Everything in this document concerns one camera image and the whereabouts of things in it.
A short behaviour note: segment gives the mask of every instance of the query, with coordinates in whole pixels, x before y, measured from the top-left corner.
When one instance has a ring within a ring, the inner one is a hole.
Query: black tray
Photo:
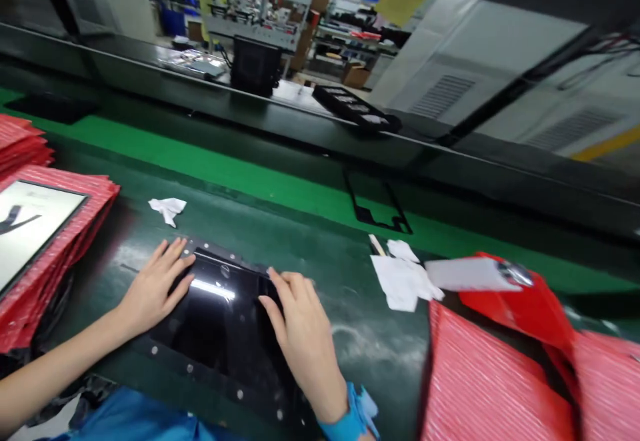
[[[402,129],[398,117],[383,113],[347,89],[317,85],[313,97],[334,115],[357,123],[368,133],[397,133]]]

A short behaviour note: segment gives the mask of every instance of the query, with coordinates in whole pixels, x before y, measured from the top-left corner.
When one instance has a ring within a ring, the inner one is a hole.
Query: glossy screen
[[[195,254],[189,293],[151,338],[276,403],[291,402],[296,384],[257,299],[266,294],[280,306],[275,287],[266,274],[200,248]]]

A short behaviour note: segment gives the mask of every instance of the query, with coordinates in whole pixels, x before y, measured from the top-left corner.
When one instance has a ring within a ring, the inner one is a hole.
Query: cable
[[[589,77],[592,73],[596,72],[598,69],[602,68],[605,65],[608,65],[614,61],[618,61],[622,58],[629,56],[632,53],[637,53],[640,51],[640,43],[638,40],[626,35],[617,35],[613,39],[605,39],[600,40],[596,46],[604,43],[604,46],[600,46],[595,49],[588,50],[584,53],[578,54],[572,61],[576,61],[580,58],[592,55],[609,55],[604,60],[582,70],[574,75],[571,75],[569,78],[560,82],[557,86],[558,91],[566,91],[574,86],[578,85],[580,82],[584,81]],[[627,72],[627,76],[631,77],[640,77],[640,73],[636,76],[636,74],[629,74]]]
[[[225,60],[225,63],[227,64],[227,66],[229,68],[231,68],[231,62],[229,61],[229,56],[228,56],[227,50],[225,50],[224,46],[222,46],[220,43],[216,43],[215,50],[220,52],[220,54],[222,55],[223,60]]]
[[[608,65],[612,61],[617,61],[626,56],[629,56],[631,53],[632,51],[614,54],[609,58],[606,58],[600,61],[599,63],[596,63],[593,66],[590,66],[589,68],[586,68],[582,71],[579,71],[578,73],[575,73],[574,75],[571,75],[569,78],[565,79],[563,82],[561,82],[558,85],[557,87],[558,91],[566,91],[570,88],[573,88],[575,85],[579,84],[581,81],[584,81],[586,78],[588,78],[589,75],[592,74],[593,72],[597,71],[598,69],[602,68],[605,65]]]

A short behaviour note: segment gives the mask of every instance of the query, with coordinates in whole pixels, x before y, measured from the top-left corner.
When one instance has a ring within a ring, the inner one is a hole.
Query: black frame
[[[198,248],[206,250],[229,264],[268,278],[266,266],[245,262],[238,254],[211,242],[190,238],[187,249],[185,249],[181,257],[190,256]],[[176,373],[207,385],[230,401],[250,407],[252,411],[260,414],[270,422],[280,423],[294,431],[306,433],[307,435],[316,432],[317,424],[313,410],[297,385],[295,386],[293,404],[289,405],[286,402],[278,404],[273,400],[265,399],[258,391],[224,376],[204,364],[195,362],[168,346],[162,345],[153,339],[153,331],[154,329],[150,330],[134,341],[134,347],[137,351],[168,366]]]

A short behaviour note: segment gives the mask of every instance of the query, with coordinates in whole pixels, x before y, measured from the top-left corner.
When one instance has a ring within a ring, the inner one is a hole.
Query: display panel
[[[87,195],[16,181],[0,193],[0,291],[11,284]]]

